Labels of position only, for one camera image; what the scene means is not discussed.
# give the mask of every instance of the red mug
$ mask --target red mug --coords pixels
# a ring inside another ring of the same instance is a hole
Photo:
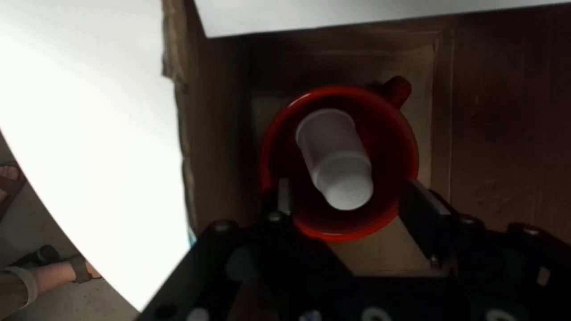
[[[374,92],[355,86],[325,86],[308,91],[282,108],[270,123],[260,149],[258,179],[262,192],[277,189],[288,178],[293,193],[292,218],[304,234],[344,242],[372,234],[398,214],[404,183],[416,180],[419,153],[414,133],[399,111],[411,84],[394,77]],[[345,111],[371,160],[373,195],[362,207],[331,207],[309,176],[295,141],[295,131],[308,114],[323,108]]]

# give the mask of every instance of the concrete floor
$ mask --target concrete floor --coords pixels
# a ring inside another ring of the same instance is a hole
[[[0,135],[0,164],[13,159]],[[44,244],[54,246],[62,257],[78,252],[26,184],[0,222],[0,267]],[[7,320],[123,321],[133,320],[137,314],[105,280],[92,280],[47,292]]]

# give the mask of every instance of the white paper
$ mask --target white paper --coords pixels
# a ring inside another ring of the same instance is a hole
[[[156,0],[0,2],[0,130],[80,252],[142,310],[189,248]]]
[[[565,3],[568,0],[194,0],[208,37]]]

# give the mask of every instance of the pant leg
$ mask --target pant leg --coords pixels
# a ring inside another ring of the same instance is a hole
[[[34,275],[23,268],[0,271],[0,320],[32,303],[38,296]]]

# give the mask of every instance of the mug handle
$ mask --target mug handle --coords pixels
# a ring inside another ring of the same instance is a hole
[[[412,92],[411,83],[401,76],[395,76],[385,83],[373,82],[367,87],[383,96],[396,109],[403,106]]]

